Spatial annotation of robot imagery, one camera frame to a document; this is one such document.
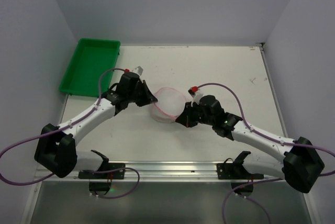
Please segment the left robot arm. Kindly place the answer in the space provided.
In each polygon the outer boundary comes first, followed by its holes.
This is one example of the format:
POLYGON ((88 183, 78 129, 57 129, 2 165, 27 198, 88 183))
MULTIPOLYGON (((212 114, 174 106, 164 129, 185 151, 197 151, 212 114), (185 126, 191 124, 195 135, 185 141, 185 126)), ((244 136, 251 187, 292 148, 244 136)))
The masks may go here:
POLYGON ((73 171, 92 174, 112 172, 109 159, 98 151, 77 151, 83 138, 103 122, 115 117, 129 104, 138 107, 156 103, 145 81, 133 72, 124 73, 120 81, 105 92, 88 109, 58 126, 43 127, 34 160, 59 178, 73 171))

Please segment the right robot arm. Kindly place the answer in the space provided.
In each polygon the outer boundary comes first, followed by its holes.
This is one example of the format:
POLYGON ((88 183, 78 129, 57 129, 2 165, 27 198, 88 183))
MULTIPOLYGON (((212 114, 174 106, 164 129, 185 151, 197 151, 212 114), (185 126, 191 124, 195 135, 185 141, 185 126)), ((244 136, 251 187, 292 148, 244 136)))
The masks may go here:
POLYGON ((247 127, 241 117, 224 111, 212 95, 202 97, 197 103, 187 102, 175 121, 188 128, 198 124, 209 125, 220 137, 266 153, 266 156, 260 156, 251 151, 242 151, 232 163, 218 163, 219 179, 254 177, 258 180, 269 175, 284 179, 299 192, 309 193, 325 167, 308 139, 282 138, 259 128, 247 127))

